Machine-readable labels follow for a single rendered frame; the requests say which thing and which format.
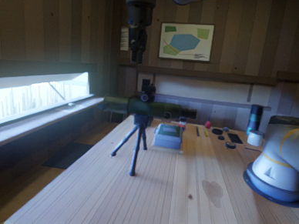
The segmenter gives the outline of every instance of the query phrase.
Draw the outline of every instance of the framed map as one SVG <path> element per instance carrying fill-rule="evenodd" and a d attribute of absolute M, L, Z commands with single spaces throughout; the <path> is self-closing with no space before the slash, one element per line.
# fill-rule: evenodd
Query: framed map
<path fill-rule="evenodd" d="M 159 57 L 208 62 L 213 31 L 214 25 L 163 23 Z"/>

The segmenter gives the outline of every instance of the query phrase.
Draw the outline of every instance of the wooden table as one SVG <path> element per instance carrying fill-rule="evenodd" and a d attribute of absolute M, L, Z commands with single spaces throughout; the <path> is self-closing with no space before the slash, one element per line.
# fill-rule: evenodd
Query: wooden table
<path fill-rule="evenodd" d="M 153 144 L 154 120 L 146 130 Z M 136 176 L 128 175 L 136 134 L 112 159 L 109 154 L 133 128 L 119 124 L 81 159 L 47 185 L 5 223 L 299 223 L 299 210 L 272 203 L 252 191 L 243 172 L 259 152 L 246 143 L 227 149 L 225 140 L 187 125 L 183 154 L 139 152 Z"/>

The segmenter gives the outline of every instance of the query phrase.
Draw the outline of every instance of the bright window light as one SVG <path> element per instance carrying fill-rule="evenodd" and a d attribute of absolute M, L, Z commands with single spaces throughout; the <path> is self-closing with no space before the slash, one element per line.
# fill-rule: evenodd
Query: bright window light
<path fill-rule="evenodd" d="M 0 122 L 11 115 L 88 94 L 88 72 L 0 78 Z"/>

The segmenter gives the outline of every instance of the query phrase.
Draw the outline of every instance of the telescope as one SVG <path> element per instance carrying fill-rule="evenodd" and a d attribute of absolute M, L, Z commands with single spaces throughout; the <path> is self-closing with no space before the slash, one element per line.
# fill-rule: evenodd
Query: telescope
<path fill-rule="evenodd" d="M 174 119 L 179 120 L 182 117 L 195 119 L 197 111 L 192 109 L 183 109 L 180 105 L 169 104 L 162 102 L 155 102 L 156 87 L 150 85 L 150 81 L 143 80 L 142 93 L 139 99 L 130 98 L 117 95 L 106 95 L 104 101 L 98 104 L 98 109 L 105 112 L 118 112 L 123 114 L 134 114 L 133 130 L 126 135 L 126 137 L 118 144 L 117 147 L 111 152 L 111 157 L 116 155 L 116 152 L 126 143 L 129 138 L 138 129 L 137 141 L 133 153 L 133 160 L 131 163 L 130 176 L 135 175 L 136 160 L 139 151 L 139 144 L 141 137 L 143 138 L 143 149 L 147 150 L 146 146 L 146 128 L 150 126 L 153 117 L 161 119 Z"/>

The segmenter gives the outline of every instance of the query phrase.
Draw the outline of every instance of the tripod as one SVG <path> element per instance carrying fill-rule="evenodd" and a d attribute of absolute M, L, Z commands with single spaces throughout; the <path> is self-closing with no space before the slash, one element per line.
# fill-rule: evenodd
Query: tripod
<path fill-rule="evenodd" d="M 146 147 L 146 128 L 147 126 L 151 123 L 152 119 L 148 115 L 137 115 L 134 114 L 134 124 L 136 125 L 133 130 L 126 135 L 126 137 L 121 141 L 120 144 L 118 144 L 117 147 L 114 148 L 114 150 L 111 153 L 111 157 L 116 155 L 116 152 L 126 143 L 129 138 L 135 133 L 135 131 L 138 129 L 138 135 L 137 135 L 137 140 L 136 140 L 136 145 L 135 145 L 135 150 L 133 153 L 133 158 L 132 158 L 132 163 L 131 163 L 131 170 L 129 171 L 130 176 L 135 175 L 135 167 L 136 167 L 136 161 L 137 161 L 137 156 L 138 156 L 138 151 L 139 151 L 139 144 L 141 140 L 141 136 L 143 137 L 143 149 L 147 150 Z"/>

